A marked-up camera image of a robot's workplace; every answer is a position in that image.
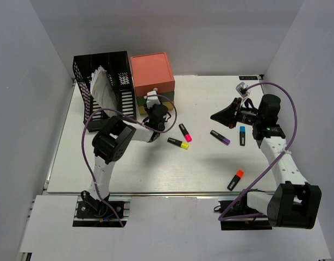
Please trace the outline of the yellow bottom drawer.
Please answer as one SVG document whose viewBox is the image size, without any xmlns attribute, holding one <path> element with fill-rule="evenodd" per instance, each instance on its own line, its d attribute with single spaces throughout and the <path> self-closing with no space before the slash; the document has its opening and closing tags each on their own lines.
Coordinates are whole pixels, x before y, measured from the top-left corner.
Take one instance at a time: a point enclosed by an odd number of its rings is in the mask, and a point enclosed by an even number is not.
<svg viewBox="0 0 334 261">
<path fill-rule="evenodd" d="M 174 109 L 171 102 L 168 102 L 168 101 L 167 102 L 162 102 L 162 104 L 165 105 L 168 108 L 168 110 L 173 110 Z M 144 108 L 145 105 L 146 105 L 146 103 L 143 103 L 142 105 L 138 106 L 138 111 L 139 111 L 140 115 L 147 115 L 147 112 Z"/>
</svg>

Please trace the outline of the green drawer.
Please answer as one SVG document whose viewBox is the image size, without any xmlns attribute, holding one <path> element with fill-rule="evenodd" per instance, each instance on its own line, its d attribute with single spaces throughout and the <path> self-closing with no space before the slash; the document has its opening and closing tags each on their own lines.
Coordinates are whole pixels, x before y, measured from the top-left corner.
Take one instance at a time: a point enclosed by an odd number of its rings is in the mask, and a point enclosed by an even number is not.
<svg viewBox="0 0 334 261">
<path fill-rule="evenodd" d="M 174 101 L 175 92 L 171 91 L 171 92 L 158 93 L 158 95 L 159 95 L 158 99 L 161 102 L 167 102 L 168 100 Z M 144 96 L 136 97 L 136 101 L 138 106 L 143 106 L 146 103 L 146 99 Z"/>
</svg>

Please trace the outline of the purple black highlighter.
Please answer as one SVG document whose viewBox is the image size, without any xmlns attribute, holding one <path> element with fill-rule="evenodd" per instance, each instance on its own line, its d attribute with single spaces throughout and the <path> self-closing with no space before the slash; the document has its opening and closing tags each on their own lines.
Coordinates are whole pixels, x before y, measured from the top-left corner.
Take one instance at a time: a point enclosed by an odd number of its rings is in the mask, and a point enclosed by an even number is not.
<svg viewBox="0 0 334 261">
<path fill-rule="evenodd" d="M 223 135 L 219 134 L 218 132 L 216 132 L 215 130 L 211 130 L 210 134 L 216 138 L 217 140 L 219 140 L 220 142 L 222 142 L 225 145 L 229 145 L 230 144 L 230 140 L 227 139 L 226 137 L 224 137 Z"/>
</svg>

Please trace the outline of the coral top drawer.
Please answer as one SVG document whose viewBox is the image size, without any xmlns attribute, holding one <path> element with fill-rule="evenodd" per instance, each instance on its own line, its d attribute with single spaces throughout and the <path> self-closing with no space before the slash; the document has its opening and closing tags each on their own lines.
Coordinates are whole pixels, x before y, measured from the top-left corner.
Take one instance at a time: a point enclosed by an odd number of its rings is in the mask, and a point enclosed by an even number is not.
<svg viewBox="0 0 334 261">
<path fill-rule="evenodd" d="M 135 94 L 136 96 L 145 96 L 148 92 L 157 89 L 157 93 L 165 93 L 165 92 L 172 92 L 175 88 L 175 81 L 170 82 L 161 82 L 155 84 L 147 84 L 147 85 L 134 85 Z"/>
</svg>

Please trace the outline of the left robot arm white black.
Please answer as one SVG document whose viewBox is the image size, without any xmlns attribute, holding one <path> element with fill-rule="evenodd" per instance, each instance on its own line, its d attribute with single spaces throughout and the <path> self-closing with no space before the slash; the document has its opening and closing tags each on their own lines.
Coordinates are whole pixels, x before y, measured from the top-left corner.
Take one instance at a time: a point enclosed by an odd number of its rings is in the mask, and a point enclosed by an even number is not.
<svg viewBox="0 0 334 261">
<path fill-rule="evenodd" d="M 155 104 L 148 109 L 148 116 L 141 125 L 129 124 L 121 117 L 112 116 L 94 136 L 92 182 L 89 190 L 81 193 L 81 198 L 94 216 L 101 217 L 108 211 L 106 201 L 110 195 L 111 175 L 115 163 L 122 158 L 129 143 L 131 141 L 154 142 L 165 130 L 165 123 L 170 116 L 165 105 Z"/>
</svg>

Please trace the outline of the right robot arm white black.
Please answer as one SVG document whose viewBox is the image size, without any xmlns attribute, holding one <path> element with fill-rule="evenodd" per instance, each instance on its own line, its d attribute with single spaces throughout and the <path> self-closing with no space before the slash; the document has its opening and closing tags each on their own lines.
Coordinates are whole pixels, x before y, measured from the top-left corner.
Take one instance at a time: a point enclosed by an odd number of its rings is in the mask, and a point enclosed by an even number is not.
<svg viewBox="0 0 334 261">
<path fill-rule="evenodd" d="M 269 162 L 276 190 L 273 195 L 253 188 L 243 190 L 240 199 L 233 200 L 219 220 L 230 220 L 227 213 L 235 209 L 239 214 L 234 219 L 265 216 L 272 227 L 313 228 L 322 192 L 301 174 L 288 150 L 286 136 L 277 123 L 281 99 L 263 95 L 257 109 L 243 107 L 241 103 L 241 98 L 235 98 L 210 118 L 230 129 L 238 122 L 252 126 L 253 138 Z"/>
</svg>

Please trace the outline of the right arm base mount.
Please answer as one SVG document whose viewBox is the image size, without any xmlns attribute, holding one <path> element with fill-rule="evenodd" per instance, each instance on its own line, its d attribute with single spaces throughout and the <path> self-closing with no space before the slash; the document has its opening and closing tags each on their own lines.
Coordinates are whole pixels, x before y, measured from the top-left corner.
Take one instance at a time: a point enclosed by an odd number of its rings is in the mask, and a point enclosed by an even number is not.
<svg viewBox="0 0 334 261">
<path fill-rule="evenodd" d="M 217 205 L 213 208 L 215 213 L 221 214 L 232 202 L 231 198 L 218 201 Z M 258 212 L 249 208 L 246 205 L 246 197 L 240 199 L 231 209 L 224 215 L 225 218 L 231 216 L 252 215 Z M 269 224 L 265 215 L 255 217 L 244 218 L 231 218 L 220 222 L 220 228 L 222 231 L 265 231 L 272 230 L 272 226 Z"/>
</svg>

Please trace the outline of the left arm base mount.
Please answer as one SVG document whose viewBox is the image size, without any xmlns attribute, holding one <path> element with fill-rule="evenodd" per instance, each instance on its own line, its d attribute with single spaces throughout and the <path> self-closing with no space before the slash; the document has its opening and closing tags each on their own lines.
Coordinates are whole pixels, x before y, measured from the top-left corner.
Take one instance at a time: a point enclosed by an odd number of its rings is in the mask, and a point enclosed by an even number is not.
<svg viewBox="0 0 334 261">
<path fill-rule="evenodd" d="M 109 201 L 113 211 L 107 204 L 95 199 L 84 190 L 78 197 L 75 206 L 73 227 L 103 227 L 103 228 L 123 228 L 128 220 L 130 202 L 129 201 Z"/>
</svg>

